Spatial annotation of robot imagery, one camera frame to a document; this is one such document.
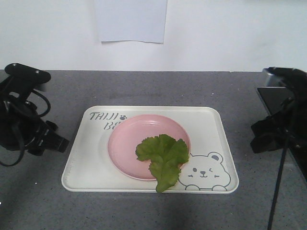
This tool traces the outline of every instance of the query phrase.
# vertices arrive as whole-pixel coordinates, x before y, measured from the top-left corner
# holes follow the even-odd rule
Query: white tray
[[[167,116],[178,122],[190,137],[192,155],[182,168],[179,182],[166,193],[229,194],[237,189],[239,179],[218,112],[209,107],[161,106],[87,109],[62,175],[63,186],[72,192],[155,192],[156,181],[124,175],[107,153],[113,128],[140,114]],[[205,171],[207,177],[201,178],[200,171]]]

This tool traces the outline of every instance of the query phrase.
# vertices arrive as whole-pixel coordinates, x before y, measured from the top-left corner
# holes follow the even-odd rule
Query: bear ear
[[[222,163],[223,162],[223,157],[221,156],[221,154],[217,153],[217,152],[210,152],[208,154],[208,157],[215,159],[217,162]]]

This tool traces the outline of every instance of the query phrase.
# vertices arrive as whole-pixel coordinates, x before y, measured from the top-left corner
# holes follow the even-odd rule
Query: green leaf
[[[156,191],[159,193],[176,184],[179,166],[189,160],[186,143],[182,139],[176,141],[166,134],[144,139],[135,153],[140,161],[151,160],[149,170],[157,179]]]

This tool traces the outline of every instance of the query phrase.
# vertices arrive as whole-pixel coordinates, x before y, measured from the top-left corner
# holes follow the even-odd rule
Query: pink plate
[[[139,161],[135,150],[145,138],[167,134],[183,139],[190,150],[186,131],[174,120],[161,115],[137,115],[120,123],[108,141],[108,153],[115,166],[125,175],[139,180],[155,180],[149,171],[150,161]]]

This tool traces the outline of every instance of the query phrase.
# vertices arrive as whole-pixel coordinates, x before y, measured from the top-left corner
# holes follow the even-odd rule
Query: cartoon bear
[[[181,168],[179,182],[185,190],[227,191],[231,178],[222,162],[223,157],[217,152],[207,156],[191,154],[188,163]]]

